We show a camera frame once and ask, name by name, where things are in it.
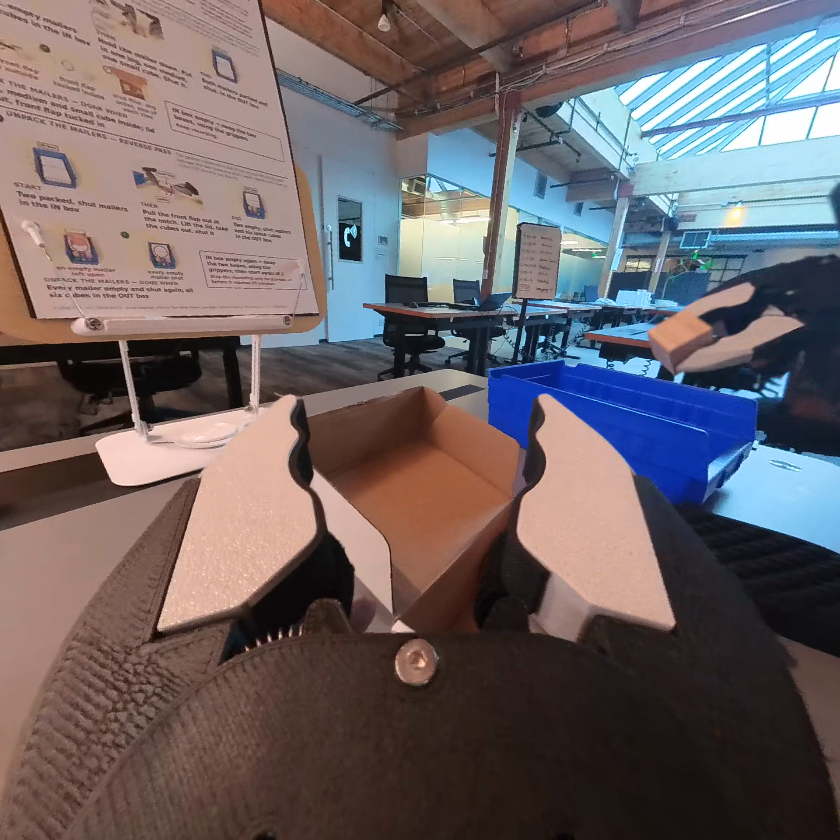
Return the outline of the white document stand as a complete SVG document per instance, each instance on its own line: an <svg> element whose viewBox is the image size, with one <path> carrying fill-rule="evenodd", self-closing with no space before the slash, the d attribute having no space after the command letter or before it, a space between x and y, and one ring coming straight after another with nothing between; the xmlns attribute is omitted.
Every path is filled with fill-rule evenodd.
<svg viewBox="0 0 840 840"><path fill-rule="evenodd" d="M305 329L305 316L295 311L281 314L226 317L106 318L84 315L71 322L74 333L96 340L117 340L122 373L127 386L133 431L99 440L96 449L113 484L138 487L185 476L211 464L236 437L254 424L266 409L259 406L261 339L265 334L297 333ZM158 430L145 422L135 388L129 342L165 336L219 332L251 336L251 386L248 404L219 417L193 417L164 423Z"/></svg>

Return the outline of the cardboard mailer box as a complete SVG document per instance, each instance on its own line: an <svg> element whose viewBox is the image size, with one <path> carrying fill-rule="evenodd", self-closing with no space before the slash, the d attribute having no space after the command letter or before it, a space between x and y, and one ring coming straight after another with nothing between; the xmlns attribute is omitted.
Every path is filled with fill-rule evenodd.
<svg viewBox="0 0 840 840"><path fill-rule="evenodd" d="M308 425L315 470L388 543L396 618L426 633L466 627L508 527L518 443L423 386Z"/></svg>

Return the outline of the dark textured cloth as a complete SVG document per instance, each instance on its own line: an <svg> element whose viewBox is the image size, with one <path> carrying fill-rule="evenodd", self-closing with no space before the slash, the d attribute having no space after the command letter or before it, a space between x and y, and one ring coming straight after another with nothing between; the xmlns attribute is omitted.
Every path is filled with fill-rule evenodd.
<svg viewBox="0 0 840 840"><path fill-rule="evenodd" d="M839 556L787 534L694 505L677 511L740 581L767 624L790 639L808 627L838 634Z"/></svg>

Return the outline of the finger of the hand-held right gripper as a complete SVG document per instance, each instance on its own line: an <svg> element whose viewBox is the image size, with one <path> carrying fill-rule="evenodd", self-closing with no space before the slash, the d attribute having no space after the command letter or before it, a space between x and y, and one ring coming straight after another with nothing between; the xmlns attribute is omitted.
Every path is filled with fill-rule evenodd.
<svg viewBox="0 0 840 840"><path fill-rule="evenodd" d="M782 314L764 315L742 331L723 338L715 338L711 325L694 316L683 318L679 326L682 332L678 336L688 342L672 353L674 374L705 373L746 364L757 349L805 325Z"/></svg>
<svg viewBox="0 0 840 840"><path fill-rule="evenodd" d="M755 286L723 284L693 303L693 317L714 329L746 329L755 321Z"/></svg>

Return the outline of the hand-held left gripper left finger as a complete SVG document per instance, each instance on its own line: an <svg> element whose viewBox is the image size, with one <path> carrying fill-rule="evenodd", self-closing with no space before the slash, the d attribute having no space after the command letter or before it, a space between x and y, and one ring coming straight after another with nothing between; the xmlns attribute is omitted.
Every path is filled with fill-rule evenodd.
<svg viewBox="0 0 840 840"><path fill-rule="evenodd" d="M326 533L311 488L303 402L285 395L202 473L156 630L174 634L241 617Z"/></svg>

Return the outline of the blue plastic bin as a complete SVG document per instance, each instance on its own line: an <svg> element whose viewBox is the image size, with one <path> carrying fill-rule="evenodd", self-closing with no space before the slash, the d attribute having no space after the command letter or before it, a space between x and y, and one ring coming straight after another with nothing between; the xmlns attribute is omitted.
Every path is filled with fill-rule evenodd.
<svg viewBox="0 0 840 840"><path fill-rule="evenodd" d="M527 448L541 394L589 424L675 505L701 505L723 488L758 428L753 400L562 360L490 370L489 424Z"/></svg>

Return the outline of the wooden office table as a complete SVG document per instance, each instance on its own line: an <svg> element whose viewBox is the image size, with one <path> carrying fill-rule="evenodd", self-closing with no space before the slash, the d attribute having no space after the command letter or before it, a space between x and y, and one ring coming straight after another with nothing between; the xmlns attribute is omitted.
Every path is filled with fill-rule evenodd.
<svg viewBox="0 0 840 840"><path fill-rule="evenodd" d="M474 336L469 343L469 357L466 362L466 372L471 375L484 375L487 370L487 352L489 349L490 332L504 322L514 323L523 329L536 330L548 325L545 318L515 315L512 311L466 311L454 306L435 307L418 305L415 309L408 309L400 304L369 303L364 309L371 310L380 316L386 312L407 314L433 322L439 335L451 332L452 329L474 330Z"/></svg>

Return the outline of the grey desk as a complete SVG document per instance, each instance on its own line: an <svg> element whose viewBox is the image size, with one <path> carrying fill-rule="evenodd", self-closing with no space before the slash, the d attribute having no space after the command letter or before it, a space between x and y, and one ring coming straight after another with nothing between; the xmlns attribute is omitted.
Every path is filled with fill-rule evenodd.
<svg viewBox="0 0 840 840"><path fill-rule="evenodd" d="M78 614L182 479L122 488L81 477L91 439L2 453L2 777ZM838 467L757 446L707 502L717 514L838 551Z"/></svg>

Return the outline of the standing whiteboard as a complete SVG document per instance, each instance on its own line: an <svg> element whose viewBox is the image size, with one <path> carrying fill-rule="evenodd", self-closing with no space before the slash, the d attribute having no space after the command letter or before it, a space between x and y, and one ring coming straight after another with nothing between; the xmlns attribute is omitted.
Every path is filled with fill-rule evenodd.
<svg viewBox="0 0 840 840"><path fill-rule="evenodd" d="M518 224L512 296L528 301L554 300L558 293L561 249L561 228Z"/></svg>

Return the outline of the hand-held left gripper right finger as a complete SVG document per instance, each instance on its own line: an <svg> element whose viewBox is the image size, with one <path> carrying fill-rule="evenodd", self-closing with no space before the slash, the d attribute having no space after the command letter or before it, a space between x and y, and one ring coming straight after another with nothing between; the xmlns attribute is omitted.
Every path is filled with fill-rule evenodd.
<svg viewBox="0 0 840 840"><path fill-rule="evenodd" d="M518 498L518 549L536 564L518 598L547 635L576 642L605 616L676 627L636 476L603 436L551 395L533 403Z"/></svg>

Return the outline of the brown backing board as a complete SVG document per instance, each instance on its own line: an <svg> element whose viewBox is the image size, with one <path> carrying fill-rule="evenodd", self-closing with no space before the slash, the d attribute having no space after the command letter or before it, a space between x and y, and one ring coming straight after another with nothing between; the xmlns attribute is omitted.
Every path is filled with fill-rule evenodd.
<svg viewBox="0 0 840 840"><path fill-rule="evenodd" d="M328 291L324 277L319 230L312 190L305 172L296 164L301 218L306 239L311 284L318 313L306 315L257 314L209 317L145 316L127 318L81 315L69 319L37 319L28 309L24 289L14 267L7 236L1 247L1 332L20 343L92 343L114 340L168 340L230 337L246 334L305 333L326 318Z"/></svg>

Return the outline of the white door with phone sign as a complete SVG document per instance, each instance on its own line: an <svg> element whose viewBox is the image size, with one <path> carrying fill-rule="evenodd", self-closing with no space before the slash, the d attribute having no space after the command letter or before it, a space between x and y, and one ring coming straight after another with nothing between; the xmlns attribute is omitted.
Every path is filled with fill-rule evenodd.
<svg viewBox="0 0 840 840"><path fill-rule="evenodd" d="M324 259L329 343L367 340L374 332L375 220L372 173L328 156L321 158Z"/></svg>

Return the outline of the printed instruction sheet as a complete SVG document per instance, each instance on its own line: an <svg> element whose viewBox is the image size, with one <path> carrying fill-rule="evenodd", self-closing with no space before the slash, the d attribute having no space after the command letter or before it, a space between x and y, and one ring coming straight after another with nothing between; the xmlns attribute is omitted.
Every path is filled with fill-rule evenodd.
<svg viewBox="0 0 840 840"><path fill-rule="evenodd" d="M319 312L261 2L2 2L2 218L28 309Z"/></svg>

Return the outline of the black office chair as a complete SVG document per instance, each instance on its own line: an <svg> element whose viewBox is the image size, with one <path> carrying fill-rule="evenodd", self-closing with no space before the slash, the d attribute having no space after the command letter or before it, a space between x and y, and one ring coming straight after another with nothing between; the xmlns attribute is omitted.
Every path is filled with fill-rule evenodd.
<svg viewBox="0 0 840 840"><path fill-rule="evenodd" d="M408 309L427 304L427 278L385 274L385 303L403 305ZM394 351L393 363L391 368L379 373L376 380L381 382L387 376L397 378L431 372L432 369L421 362L422 355L437 352L445 346L445 340L435 324L423 318L392 312L386 312L383 318L382 341Z"/></svg>
<svg viewBox="0 0 840 840"><path fill-rule="evenodd" d="M460 305L478 306L480 304L480 282L478 280L459 280L453 279L454 303ZM466 350L451 354L446 362L446 366L458 360L469 357L469 343L472 341L475 331L458 329L452 332L452 336L466 341Z"/></svg>

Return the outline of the wooden cube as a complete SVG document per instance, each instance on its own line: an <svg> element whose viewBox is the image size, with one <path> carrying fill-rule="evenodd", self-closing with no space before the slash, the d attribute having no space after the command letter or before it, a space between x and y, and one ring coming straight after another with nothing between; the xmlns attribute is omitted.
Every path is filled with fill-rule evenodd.
<svg viewBox="0 0 840 840"><path fill-rule="evenodd" d="M647 331L651 353L671 375L694 352L714 342L711 325L702 318L680 311Z"/></svg>

